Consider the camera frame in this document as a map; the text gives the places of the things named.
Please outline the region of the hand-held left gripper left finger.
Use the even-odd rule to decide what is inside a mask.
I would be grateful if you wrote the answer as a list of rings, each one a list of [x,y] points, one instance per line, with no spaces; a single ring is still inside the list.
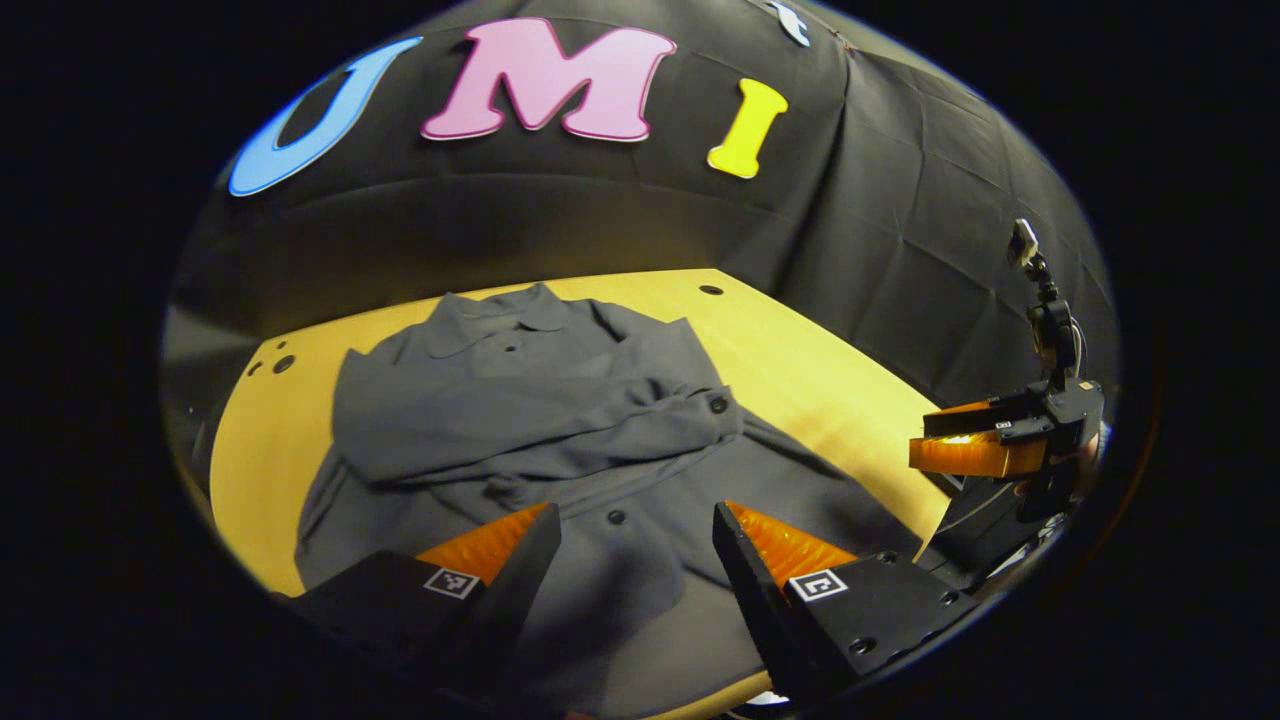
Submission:
[[[279,605],[406,680],[467,700],[515,693],[509,664],[561,546],[539,503],[417,555],[381,550]]]

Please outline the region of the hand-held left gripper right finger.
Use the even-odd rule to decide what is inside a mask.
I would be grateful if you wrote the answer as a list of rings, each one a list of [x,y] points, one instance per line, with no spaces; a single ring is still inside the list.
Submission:
[[[893,551],[856,556],[735,502],[712,539],[774,693],[819,706],[909,660],[977,602]]]

